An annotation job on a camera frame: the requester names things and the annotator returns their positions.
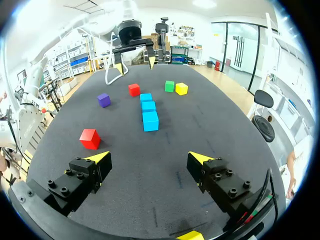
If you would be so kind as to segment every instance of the office chair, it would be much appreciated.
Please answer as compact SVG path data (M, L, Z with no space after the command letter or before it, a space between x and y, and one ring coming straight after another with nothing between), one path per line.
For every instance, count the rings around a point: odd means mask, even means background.
M255 92L254 102L266 108L272 108L274 105L273 98L267 92L262 90L257 90ZM254 115L251 122L258 129L267 143L271 143L275 139L275 131L267 119L259 115Z

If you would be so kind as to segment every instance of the blue cube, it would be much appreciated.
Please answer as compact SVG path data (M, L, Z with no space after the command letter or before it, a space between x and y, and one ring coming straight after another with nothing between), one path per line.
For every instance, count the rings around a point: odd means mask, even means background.
M159 118L156 111L148 111L142 113L143 130L145 132L159 130Z
M142 112L155 112L156 111L156 103L154 101L143 101L142 102Z
M110 96L106 93L102 93L101 95L96 97L99 101L101 107L105 108L111 104Z
M141 105L141 108L142 108L142 103L143 102L150 102L150 101L152 101L151 93L142 93L142 94L140 94L140 105Z

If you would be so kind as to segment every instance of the person's arm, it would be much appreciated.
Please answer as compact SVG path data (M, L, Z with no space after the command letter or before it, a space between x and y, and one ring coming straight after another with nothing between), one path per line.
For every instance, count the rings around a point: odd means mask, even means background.
M286 158L286 165L287 165L289 173L290 173L290 184L289 184L288 191L286 193L287 199L292 199L292 197L294 196L292 189L294 188L294 186L296 184L295 173L294 173L295 159L296 159L296 155L295 155L295 151L293 150Z
M3 96L0 96L0 103L2 102L3 99L7 98L7 93L4 92Z
M4 172L6 169L7 169L7 161L6 161L6 158L2 156L2 151L0 151L0 172Z

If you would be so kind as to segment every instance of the wooden floor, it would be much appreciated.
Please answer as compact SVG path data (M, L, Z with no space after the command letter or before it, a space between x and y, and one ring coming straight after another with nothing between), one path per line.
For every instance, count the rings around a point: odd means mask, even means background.
M251 105L254 103L254 96L243 86L223 72L216 71L213 68L204 65L191 65L190 67L216 85L244 114L249 112Z
M243 88L240 84L238 84L235 80L228 77L222 72L215 71L213 68L208 68L205 65L191 65L190 68L194 69L201 75L203 75L205 78L207 78L210 82L212 82L214 85L216 85L224 94L226 94L242 111L244 114L247 114L249 112L249 109L251 105L254 102L254 96L249 93L245 88ZM93 73L84 73L79 74L76 76L77 78L77 85L71 89L71 91L66 94L66 96L60 98L62 104L78 90L78 88L89 79L90 76L92 76ZM70 82L73 80L73 78L64 80L65 83ZM55 110L55 107L52 103L48 104L49 110L53 111ZM46 125L48 126L53 118L50 116L50 114L47 112L45 114L46 118ZM24 169L28 169L29 164L26 161L23 161L22 167ZM4 172L3 175L6 175L6 178L10 178L9 172ZM22 171L20 171L21 179L19 181L26 181L26 174ZM7 182L4 182L3 179L1 180L1 185L4 188L5 191L8 190L9 184Z

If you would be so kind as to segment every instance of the ceiling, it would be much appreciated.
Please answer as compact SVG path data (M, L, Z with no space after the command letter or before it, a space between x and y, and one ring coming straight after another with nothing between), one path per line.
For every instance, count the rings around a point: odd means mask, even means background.
M26 51L38 46L40 39L53 35L80 15L97 15L112 12L116 0L31 0L16 21L8 36L7 56L9 70L25 57ZM222 16L248 16L265 19L269 12L271 19L276 15L267 0L213 0L216 7L203 9L192 4L193 0L135 0L138 9L170 8L192 12L208 18Z
M65 0L65 6L80 9L85 12L101 10L99 5L112 3L116 0ZM276 19L275 11L268 0L212 0L216 7L204 9L193 5L194 0L135 0L138 8L170 8L186 12L201 14L210 18L222 16L248 16L266 18L266 12L270 13L271 19Z

